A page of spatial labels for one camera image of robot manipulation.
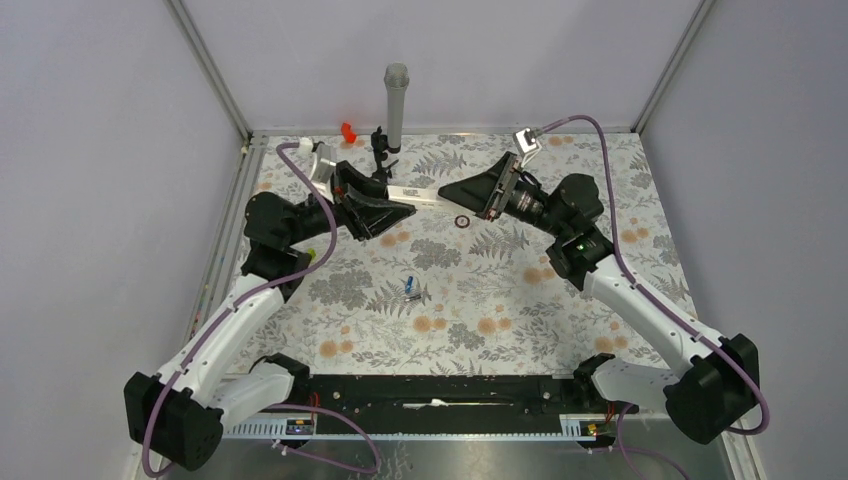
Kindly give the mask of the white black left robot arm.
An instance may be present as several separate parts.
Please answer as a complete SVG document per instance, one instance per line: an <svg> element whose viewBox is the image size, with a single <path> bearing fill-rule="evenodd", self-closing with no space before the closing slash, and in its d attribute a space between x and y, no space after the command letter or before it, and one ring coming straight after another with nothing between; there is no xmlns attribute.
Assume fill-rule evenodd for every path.
<svg viewBox="0 0 848 480"><path fill-rule="evenodd" d="M218 309L155 374L137 372L125 385L129 433L142 447L150 478L168 470L154 469L152 454L196 470L227 430L252 415L275 404L288 411L313 406L309 367L283 354L260 359L241 379L223 377L304 277L330 259L340 228L357 240L372 239L438 202L431 191L386 185L348 162L318 160L311 174L296 174L310 191L304 201L272 192L247 201L244 235L250 252Z"/></svg>

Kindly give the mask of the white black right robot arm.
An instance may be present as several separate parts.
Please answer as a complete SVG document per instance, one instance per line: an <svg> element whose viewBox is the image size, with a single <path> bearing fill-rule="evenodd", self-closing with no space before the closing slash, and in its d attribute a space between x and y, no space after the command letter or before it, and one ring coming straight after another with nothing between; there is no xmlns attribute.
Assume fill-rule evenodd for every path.
<svg viewBox="0 0 848 480"><path fill-rule="evenodd" d="M690 440L708 444L760 403L759 352L743 334L728 337L668 300L627 264L596 226L604 207L595 179L564 177L550 193L505 154L483 173L442 186L439 196L493 221L507 214L553 236L556 274L614 311L665 361L659 369L598 354L575 371L575 402L597 412L610 401L667 414Z"/></svg>

